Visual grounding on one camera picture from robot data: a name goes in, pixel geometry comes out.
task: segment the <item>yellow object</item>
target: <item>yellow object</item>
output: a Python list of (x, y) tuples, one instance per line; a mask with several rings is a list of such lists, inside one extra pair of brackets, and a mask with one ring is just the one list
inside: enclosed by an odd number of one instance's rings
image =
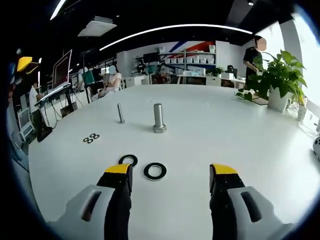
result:
[(237, 171), (234, 170), (232, 167), (217, 163), (213, 163), (212, 165), (215, 169), (216, 174), (238, 174)]
[(24, 70), (32, 61), (32, 56), (23, 56), (19, 59), (17, 72)]
[(114, 165), (107, 168), (105, 173), (113, 173), (113, 174), (126, 174), (130, 163), (124, 163), (119, 165)]

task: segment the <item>small washer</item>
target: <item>small washer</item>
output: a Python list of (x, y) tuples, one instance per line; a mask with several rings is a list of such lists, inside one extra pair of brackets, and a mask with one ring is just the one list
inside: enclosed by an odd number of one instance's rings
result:
[(123, 164), (125, 159), (133, 159), (133, 163), (132, 163), (133, 168), (138, 164), (138, 158), (132, 154), (124, 155), (123, 157), (120, 158), (118, 163)]
[[(150, 169), (151, 167), (161, 168), (161, 173), (160, 173), (160, 175), (159, 175), (159, 176), (151, 176), (151, 175), (149, 174), (149, 169)], [(167, 169), (166, 169), (166, 167), (165, 167), (163, 164), (161, 164), (161, 163), (159, 163), (159, 162), (153, 162), (153, 163), (148, 164), (148, 165), (144, 168), (143, 174), (144, 174), (144, 176), (145, 176), (148, 180), (150, 180), (150, 181), (159, 181), (159, 180), (163, 179), (164, 176), (167, 174)]]

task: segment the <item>screw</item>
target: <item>screw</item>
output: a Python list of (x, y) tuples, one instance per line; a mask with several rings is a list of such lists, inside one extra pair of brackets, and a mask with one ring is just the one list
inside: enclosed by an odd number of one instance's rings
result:
[(121, 123), (121, 124), (124, 124), (126, 121), (124, 120), (124, 116), (122, 115), (120, 103), (118, 103), (117, 107), (118, 107), (118, 113), (119, 113), (120, 123)]
[(153, 105), (154, 111), (154, 121), (155, 125), (153, 126), (153, 131), (156, 134), (162, 134), (167, 130), (167, 126), (164, 124), (163, 115), (162, 115), (162, 104), (156, 103)]

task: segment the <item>potted plant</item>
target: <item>potted plant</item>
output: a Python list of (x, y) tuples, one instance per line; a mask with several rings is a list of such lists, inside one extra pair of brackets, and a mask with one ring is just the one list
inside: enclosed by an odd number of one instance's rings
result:
[(209, 69), (207, 73), (212, 73), (212, 76), (221, 78), (221, 74), (224, 71), (225, 70), (222, 67), (217, 66), (215, 68)]
[(253, 89), (256, 96), (253, 98), (250, 92), (244, 93), (244, 89), (239, 89), (237, 96), (252, 101), (263, 98), (268, 100), (271, 109), (281, 113), (286, 109), (289, 98), (304, 106), (304, 93), (300, 84), (307, 86), (303, 74), (299, 69), (304, 68), (301, 62), (288, 51), (280, 51), (276, 57), (265, 52), (273, 58), (268, 61), (268, 68), (263, 69), (262, 62), (255, 59), (254, 64), (260, 74), (249, 76), (249, 83), (246, 89)]

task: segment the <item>black ceiling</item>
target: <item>black ceiling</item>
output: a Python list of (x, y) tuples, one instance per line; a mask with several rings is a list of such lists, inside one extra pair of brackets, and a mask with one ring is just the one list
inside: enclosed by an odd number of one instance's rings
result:
[[(101, 48), (141, 31), (177, 24), (216, 24), (236, 27), (254, 34), (290, 17), (289, 0), (66, 0), (59, 14), (50, 17), (60, 0), (26, 2), (17, 10), (23, 19), (17, 47), (24, 55), (42, 57), (51, 66), (63, 52), (73, 49), (71, 67), (82, 51)], [(113, 19), (117, 25), (101, 37), (77, 37), (95, 16)], [(97, 52), (97, 62), (117, 52), (172, 41), (228, 41), (243, 45), (252, 36), (234, 30), (213, 27), (179, 27), (142, 34)]]

